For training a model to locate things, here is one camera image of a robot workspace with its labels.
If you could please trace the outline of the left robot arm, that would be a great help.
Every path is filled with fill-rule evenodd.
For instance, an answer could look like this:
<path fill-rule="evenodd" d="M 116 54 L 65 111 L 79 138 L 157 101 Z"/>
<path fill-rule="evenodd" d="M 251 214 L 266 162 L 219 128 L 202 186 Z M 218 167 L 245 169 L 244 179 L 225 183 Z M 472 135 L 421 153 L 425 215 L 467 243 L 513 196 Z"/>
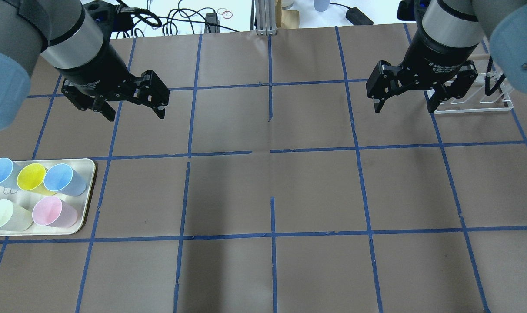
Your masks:
<path fill-rule="evenodd" d="M 114 121 L 111 101 L 145 106 L 164 119 L 170 91 L 152 71 L 130 73 L 110 43 L 131 30 L 133 17 L 154 26 L 150 10 L 102 0 L 0 0 L 0 131 L 8 128 L 27 98 L 40 57 L 63 77 L 61 93 L 79 110 Z"/>

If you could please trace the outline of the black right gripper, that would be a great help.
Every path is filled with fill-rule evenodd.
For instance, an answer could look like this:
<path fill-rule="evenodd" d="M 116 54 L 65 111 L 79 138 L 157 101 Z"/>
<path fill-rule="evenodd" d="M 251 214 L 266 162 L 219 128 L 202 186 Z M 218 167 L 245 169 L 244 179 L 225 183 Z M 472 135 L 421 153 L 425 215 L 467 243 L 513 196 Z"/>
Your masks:
<path fill-rule="evenodd" d="M 409 90 L 430 90 L 428 113 L 450 98 L 460 99 L 468 93 L 478 72 L 468 60 L 476 44 L 450 47 L 433 40 L 424 30 L 417 30 L 399 65 L 379 61 L 366 82 L 367 97 L 380 113 L 386 99 Z"/>

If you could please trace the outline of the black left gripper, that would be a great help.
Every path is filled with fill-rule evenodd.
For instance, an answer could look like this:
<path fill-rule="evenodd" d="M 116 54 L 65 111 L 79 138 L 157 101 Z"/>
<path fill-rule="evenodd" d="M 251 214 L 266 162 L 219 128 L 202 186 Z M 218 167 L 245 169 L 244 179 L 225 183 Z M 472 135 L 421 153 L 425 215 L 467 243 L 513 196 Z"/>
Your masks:
<path fill-rule="evenodd" d="M 116 111 L 109 101 L 129 101 L 145 106 L 159 119 L 165 118 L 170 91 L 153 70 L 136 77 L 127 69 L 114 47 L 104 41 L 97 54 L 82 65 L 63 69 L 61 93 L 79 110 L 100 113 L 114 122 Z"/>

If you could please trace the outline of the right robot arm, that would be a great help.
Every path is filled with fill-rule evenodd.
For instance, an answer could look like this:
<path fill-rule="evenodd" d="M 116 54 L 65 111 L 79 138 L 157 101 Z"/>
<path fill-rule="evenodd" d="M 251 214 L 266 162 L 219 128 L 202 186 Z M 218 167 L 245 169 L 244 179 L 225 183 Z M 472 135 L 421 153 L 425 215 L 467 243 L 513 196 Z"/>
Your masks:
<path fill-rule="evenodd" d="M 367 80 L 375 112 L 409 90 L 433 90 L 429 113 L 464 97 L 478 77 L 470 56 L 483 38 L 490 46 L 488 65 L 503 72 L 494 86 L 485 79 L 486 95 L 504 80 L 527 94 L 527 0 L 402 0 L 397 17 L 414 20 L 418 29 L 403 61 L 379 61 Z"/>

